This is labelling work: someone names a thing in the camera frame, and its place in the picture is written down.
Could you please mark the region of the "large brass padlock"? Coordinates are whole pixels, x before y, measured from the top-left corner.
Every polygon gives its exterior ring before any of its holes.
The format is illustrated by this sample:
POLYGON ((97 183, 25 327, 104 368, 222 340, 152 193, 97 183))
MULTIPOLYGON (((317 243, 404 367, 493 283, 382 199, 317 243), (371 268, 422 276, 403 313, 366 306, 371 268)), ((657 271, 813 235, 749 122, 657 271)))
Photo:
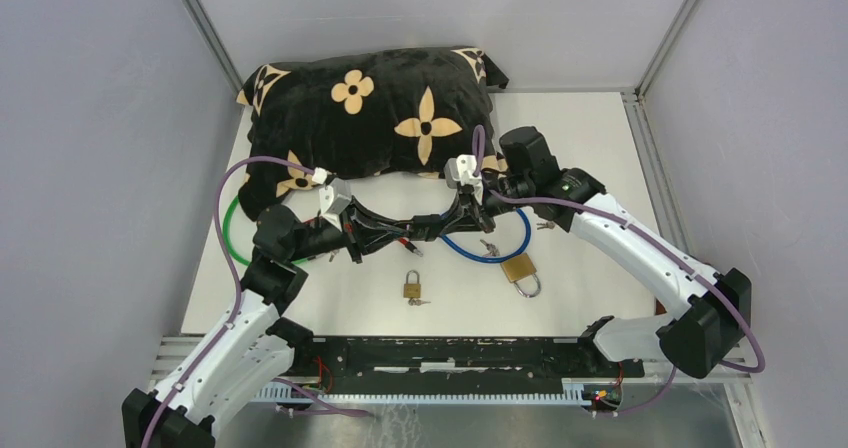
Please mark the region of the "large brass padlock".
POLYGON ((501 262, 500 267, 508 282, 520 296, 532 299, 541 294, 542 284, 537 275, 537 269, 527 253, 522 253, 501 262), (524 290, 521 283, 525 279, 530 279, 535 288, 530 291, 524 290))

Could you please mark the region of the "small brass padlock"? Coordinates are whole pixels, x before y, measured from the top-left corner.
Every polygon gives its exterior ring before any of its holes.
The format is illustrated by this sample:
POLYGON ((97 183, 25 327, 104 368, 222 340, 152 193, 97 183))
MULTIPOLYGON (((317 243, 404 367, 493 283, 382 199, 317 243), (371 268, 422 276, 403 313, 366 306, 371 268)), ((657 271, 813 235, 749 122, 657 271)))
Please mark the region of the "small brass padlock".
POLYGON ((429 304, 429 301, 422 297, 422 286, 420 283, 420 274, 417 270, 410 270, 406 273, 405 282, 403 285, 403 297, 407 300, 410 306, 422 306, 429 304))

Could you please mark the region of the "red cable lock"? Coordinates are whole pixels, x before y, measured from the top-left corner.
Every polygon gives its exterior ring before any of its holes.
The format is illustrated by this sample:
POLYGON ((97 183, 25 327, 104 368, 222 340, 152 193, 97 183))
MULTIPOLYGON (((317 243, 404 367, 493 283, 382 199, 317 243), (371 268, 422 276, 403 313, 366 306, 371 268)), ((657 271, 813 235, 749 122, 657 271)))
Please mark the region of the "red cable lock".
POLYGON ((407 238, 399 238, 398 242, 409 252, 415 254, 416 256, 423 257, 423 252, 409 239, 407 238))

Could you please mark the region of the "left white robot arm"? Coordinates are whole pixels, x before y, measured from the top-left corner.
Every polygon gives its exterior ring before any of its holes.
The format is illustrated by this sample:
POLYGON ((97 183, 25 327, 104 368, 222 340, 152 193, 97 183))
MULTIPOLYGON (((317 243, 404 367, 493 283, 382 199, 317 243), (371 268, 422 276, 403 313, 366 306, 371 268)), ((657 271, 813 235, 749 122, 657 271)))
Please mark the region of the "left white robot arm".
POLYGON ((285 317, 308 277, 297 261, 334 250, 361 261, 411 222, 329 196, 301 221, 284 205, 257 219, 252 260, 235 276, 232 305, 190 354, 156 386, 133 390, 121 411, 129 447, 213 447, 232 418, 273 378, 313 365, 312 332, 285 317))

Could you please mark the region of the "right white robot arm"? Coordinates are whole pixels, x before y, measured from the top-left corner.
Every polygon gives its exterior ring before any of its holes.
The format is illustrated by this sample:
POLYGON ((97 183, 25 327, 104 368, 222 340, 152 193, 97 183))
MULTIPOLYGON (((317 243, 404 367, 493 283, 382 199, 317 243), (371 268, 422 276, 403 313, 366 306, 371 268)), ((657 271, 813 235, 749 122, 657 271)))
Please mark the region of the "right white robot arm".
POLYGON ((647 288, 665 309, 660 315, 603 318, 577 350, 580 368, 602 376, 617 362, 665 359, 703 379, 723 366, 745 373, 766 367, 751 329, 752 282, 740 270, 725 273, 666 241, 626 209, 588 172, 562 168, 533 126, 500 139, 505 171, 483 165, 486 132, 475 128, 470 153, 444 166, 460 207, 481 228, 520 207, 594 246, 647 288))

